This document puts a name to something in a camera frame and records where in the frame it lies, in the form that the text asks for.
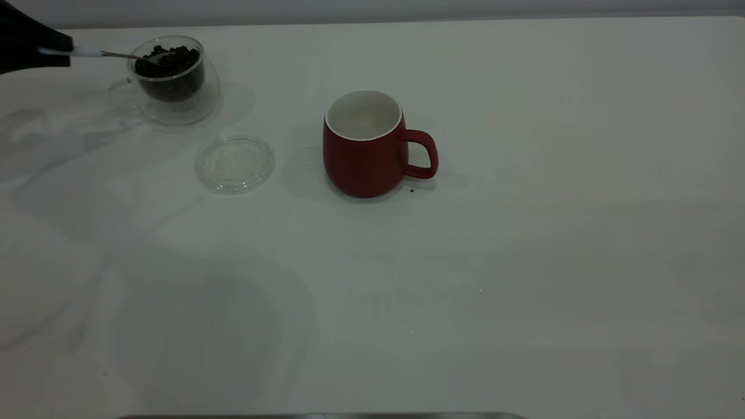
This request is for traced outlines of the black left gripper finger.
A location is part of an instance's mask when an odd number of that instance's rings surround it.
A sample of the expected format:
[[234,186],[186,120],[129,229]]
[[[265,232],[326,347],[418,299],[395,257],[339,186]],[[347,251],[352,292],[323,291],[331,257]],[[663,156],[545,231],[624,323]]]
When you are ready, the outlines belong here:
[[18,72],[27,69],[69,66],[71,66],[71,58],[69,58],[69,56],[11,55],[1,57],[1,74],[8,74],[11,72]]
[[72,37],[22,13],[9,2],[1,2],[2,53],[37,53],[39,48],[73,51]]

